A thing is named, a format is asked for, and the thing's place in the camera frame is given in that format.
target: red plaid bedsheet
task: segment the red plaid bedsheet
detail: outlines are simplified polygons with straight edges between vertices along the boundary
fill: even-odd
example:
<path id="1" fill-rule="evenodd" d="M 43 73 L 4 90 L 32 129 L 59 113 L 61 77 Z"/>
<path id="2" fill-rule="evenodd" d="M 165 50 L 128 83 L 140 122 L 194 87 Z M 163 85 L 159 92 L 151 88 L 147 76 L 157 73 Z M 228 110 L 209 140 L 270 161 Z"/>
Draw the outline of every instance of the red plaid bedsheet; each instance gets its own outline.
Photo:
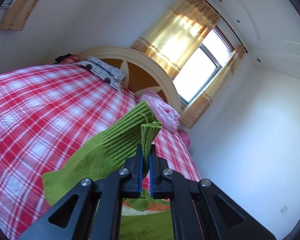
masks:
<path id="1" fill-rule="evenodd" d="M 41 175 L 62 168 L 136 103 L 132 92 L 119 93 L 76 64 L 0 75 L 0 228 L 10 240 L 49 209 Z M 179 135 L 162 129 L 154 143 L 170 168 L 200 179 Z"/>

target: pink cloth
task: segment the pink cloth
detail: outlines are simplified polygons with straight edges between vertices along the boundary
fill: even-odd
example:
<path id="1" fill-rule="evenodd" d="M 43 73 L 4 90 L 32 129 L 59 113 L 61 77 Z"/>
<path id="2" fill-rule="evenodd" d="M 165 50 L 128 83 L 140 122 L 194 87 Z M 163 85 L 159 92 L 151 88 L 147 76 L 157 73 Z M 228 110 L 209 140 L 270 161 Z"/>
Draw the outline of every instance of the pink cloth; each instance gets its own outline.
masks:
<path id="1" fill-rule="evenodd" d="M 140 102 L 142 100 L 148 103 L 155 117 L 162 123 L 162 127 L 170 132 L 177 132 L 180 115 L 176 110 L 165 103 L 162 98 L 151 89 L 147 90 L 138 101 Z"/>
<path id="2" fill-rule="evenodd" d="M 190 141 L 188 133 L 185 130 L 179 130 L 178 133 L 179 133 L 183 143 L 185 144 L 186 148 L 189 149 L 191 141 Z"/>

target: curtain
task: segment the curtain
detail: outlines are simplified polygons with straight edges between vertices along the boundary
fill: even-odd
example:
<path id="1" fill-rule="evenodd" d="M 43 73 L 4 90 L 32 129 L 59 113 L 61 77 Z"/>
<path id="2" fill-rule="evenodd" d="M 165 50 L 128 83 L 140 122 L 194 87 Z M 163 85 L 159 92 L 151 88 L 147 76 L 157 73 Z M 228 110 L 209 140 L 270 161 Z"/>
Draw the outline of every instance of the curtain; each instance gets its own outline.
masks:
<path id="1" fill-rule="evenodd" d="M 0 22 L 0 29 L 22 31 L 39 0 L 14 0 Z"/>
<path id="2" fill-rule="evenodd" d="M 219 18 L 205 0 L 179 0 L 131 48 L 155 60 L 173 80 Z"/>
<path id="3" fill-rule="evenodd" d="M 212 104 L 213 100 L 228 81 L 230 76 L 234 75 L 235 70 L 244 57 L 246 50 L 244 46 L 239 45 L 231 53 L 225 66 L 220 69 L 216 76 L 208 83 L 204 90 L 199 93 L 190 104 L 181 113 L 181 122 L 188 128 L 197 122 L 204 112 Z"/>

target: green cloth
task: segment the green cloth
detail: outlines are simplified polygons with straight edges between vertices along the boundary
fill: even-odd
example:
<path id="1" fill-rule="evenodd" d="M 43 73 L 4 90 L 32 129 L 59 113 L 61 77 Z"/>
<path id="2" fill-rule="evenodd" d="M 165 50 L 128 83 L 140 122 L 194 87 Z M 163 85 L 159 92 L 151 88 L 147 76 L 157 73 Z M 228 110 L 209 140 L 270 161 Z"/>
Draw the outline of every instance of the green cloth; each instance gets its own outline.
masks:
<path id="1" fill-rule="evenodd" d="M 114 125 L 93 136 L 59 171 L 43 174 L 47 202 L 54 205 L 81 179 L 99 180 L 123 167 L 135 155 L 138 144 L 144 149 L 144 174 L 148 172 L 151 143 L 161 129 L 148 104 L 143 100 Z"/>
<path id="2" fill-rule="evenodd" d="M 171 211 L 148 215 L 122 216 L 120 240 L 172 240 Z"/>
<path id="3" fill-rule="evenodd" d="M 135 210 L 143 211 L 150 207 L 151 203 L 170 206 L 170 202 L 164 199 L 153 199 L 145 188 L 142 189 L 139 198 L 127 198 L 129 205 Z"/>

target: arched headboard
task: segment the arched headboard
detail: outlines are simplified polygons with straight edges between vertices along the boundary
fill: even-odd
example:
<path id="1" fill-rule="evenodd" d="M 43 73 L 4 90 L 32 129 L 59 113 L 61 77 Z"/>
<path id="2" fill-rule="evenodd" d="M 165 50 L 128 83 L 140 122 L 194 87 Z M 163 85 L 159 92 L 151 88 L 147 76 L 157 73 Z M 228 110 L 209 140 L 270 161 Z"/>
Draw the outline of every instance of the arched headboard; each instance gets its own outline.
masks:
<path id="1" fill-rule="evenodd" d="M 152 89 L 177 112 L 181 111 L 179 95 L 166 72 L 151 58 L 130 48 L 107 46 L 78 54 L 80 60 L 93 56 L 127 73 L 122 86 L 136 96 Z"/>

